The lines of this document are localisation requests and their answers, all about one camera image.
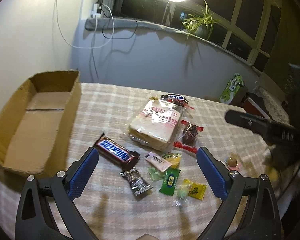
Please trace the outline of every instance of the bolt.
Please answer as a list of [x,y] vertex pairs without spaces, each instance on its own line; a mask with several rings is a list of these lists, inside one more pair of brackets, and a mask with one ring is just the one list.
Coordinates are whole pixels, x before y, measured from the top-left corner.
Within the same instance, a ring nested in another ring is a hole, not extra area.
[[58,177],[58,178],[62,178],[65,174],[66,174],[66,173],[65,173],[64,171],[59,171],[59,172],[57,173],[57,177]]
[[237,172],[237,171],[230,171],[230,175],[231,175],[232,177],[236,177],[236,176],[239,175],[239,172]]
[[34,176],[33,175],[28,176],[27,180],[28,181],[33,181],[34,180]]
[[261,174],[261,179],[263,180],[268,180],[269,177],[266,174]]

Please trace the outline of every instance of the table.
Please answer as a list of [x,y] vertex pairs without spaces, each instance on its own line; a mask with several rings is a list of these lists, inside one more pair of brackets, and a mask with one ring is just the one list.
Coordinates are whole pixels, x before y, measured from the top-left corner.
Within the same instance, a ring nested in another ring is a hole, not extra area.
[[[133,240],[143,234],[150,234],[160,240],[197,239],[221,203],[207,186],[202,201],[189,198],[189,204],[182,209],[172,206],[174,196],[159,193],[162,182],[152,182],[149,177],[150,165],[144,155],[151,149],[132,142],[123,133],[125,124],[133,113],[149,97],[162,94],[163,92],[154,90],[82,83],[82,96],[70,139],[67,167],[80,159],[104,132],[115,142],[141,154],[136,168],[153,186],[151,194],[137,201],[128,182],[119,175],[120,168],[100,156],[81,197],[74,200],[82,217],[99,239]],[[268,147],[261,136],[229,125],[224,120],[228,109],[243,111],[242,108],[199,98],[187,99],[195,108],[191,112],[195,123],[204,127],[198,138],[202,146],[207,147],[221,161],[229,153],[234,153],[243,164],[239,170],[243,176],[257,178],[265,172],[263,156]],[[180,169],[177,185],[185,178],[207,184],[193,155],[183,153]],[[0,178],[0,225],[14,239],[20,193],[8,184],[8,179],[3,183]],[[246,197],[243,198],[228,233],[234,232],[239,224],[245,202]],[[55,203],[50,206],[60,232],[69,236]]]

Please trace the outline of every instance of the plaid tablecloth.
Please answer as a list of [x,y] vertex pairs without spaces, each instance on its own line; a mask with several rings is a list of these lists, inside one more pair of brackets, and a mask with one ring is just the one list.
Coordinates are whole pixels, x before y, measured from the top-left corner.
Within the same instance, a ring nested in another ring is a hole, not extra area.
[[[82,96],[73,126],[69,144],[67,166],[80,159],[102,132],[129,150],[141,154],[136,168],[143,178],[152,184],[152,192],[137,201],[128,182],[119,173],[120,168],[103,157],[93,172],[85,190],[74,203],[89,227],[99,239],[134,240],[143,234],[150,234],[160,240],[197,239],[207,226],[221,200],[216,198],[210,187],[203,200],[189,197],[189,204],[182,209],[172,206],[174,196],[159,193],[162,182],[152,182],[149,163],[144,155],[151,151],[132,142],[122,130],[128,119],[151,96],[162,92],[104,84],[82,84]],[[234,153],[242,162],[239,170],[243,176],[258,177],[265,172],[263,154],[267,149],[263,139],[251,131],[233,125],[224,120],[228,109],[242,111],[241,108],[221,103],[188,97],[189,104],[195,108],[192,117],[204,127],[199,137],[202,146],[206,146],[217,160],[224,161]],[[177,185],[188,178],[207,184],[195,157],[183,154],[180,162],[180,177]],[[14,239],[15,218],[20,192],[13,190],[7,180],[0,178],[0,225],[11,239]],[[243,204],[228,231],[231,233],[239,224]],[[69,236],[55,203],[51,209],[61,233]]]

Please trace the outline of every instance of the open cardboard box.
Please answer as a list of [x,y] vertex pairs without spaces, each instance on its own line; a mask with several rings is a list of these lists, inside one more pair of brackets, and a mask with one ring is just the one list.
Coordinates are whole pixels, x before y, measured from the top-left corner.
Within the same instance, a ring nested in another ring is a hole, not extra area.
[[65,169],[79,77],[79,71],[39,73],[14,92],[0,113],[0,166],[38,178]]

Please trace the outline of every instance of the green candy wrapper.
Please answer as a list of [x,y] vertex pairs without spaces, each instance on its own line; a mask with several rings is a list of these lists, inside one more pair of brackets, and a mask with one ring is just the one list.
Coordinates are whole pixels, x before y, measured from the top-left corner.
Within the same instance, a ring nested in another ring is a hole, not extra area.
[[151,167],[148,169],[152,181],[164,179],[165,172],[158,171],[156,168]]
[[180,170],[168,168],[159,192],[173,196]]

